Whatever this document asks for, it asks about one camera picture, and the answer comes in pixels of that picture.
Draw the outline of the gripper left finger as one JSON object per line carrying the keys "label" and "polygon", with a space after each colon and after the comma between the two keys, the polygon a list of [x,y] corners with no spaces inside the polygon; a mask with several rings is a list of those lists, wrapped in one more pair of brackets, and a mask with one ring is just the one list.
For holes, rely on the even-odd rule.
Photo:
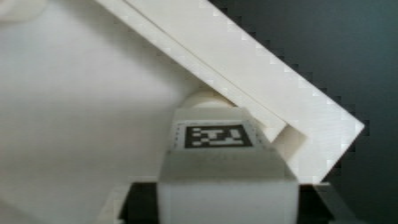
{"label": "gripper left finger", "polygon": [[135,182],[128,189],[119,220],[122,224],[160,224],[156,183]]}

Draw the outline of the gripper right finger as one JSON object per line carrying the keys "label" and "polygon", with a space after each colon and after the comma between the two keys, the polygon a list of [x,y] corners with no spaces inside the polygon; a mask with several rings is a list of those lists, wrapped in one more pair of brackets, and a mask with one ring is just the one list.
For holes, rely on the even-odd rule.
{"label": "gripper right finger", "polygon": [[325,184],[300,186],[297,224],[329,224],[334,220],[332,212],[318,194],[323,187]]}

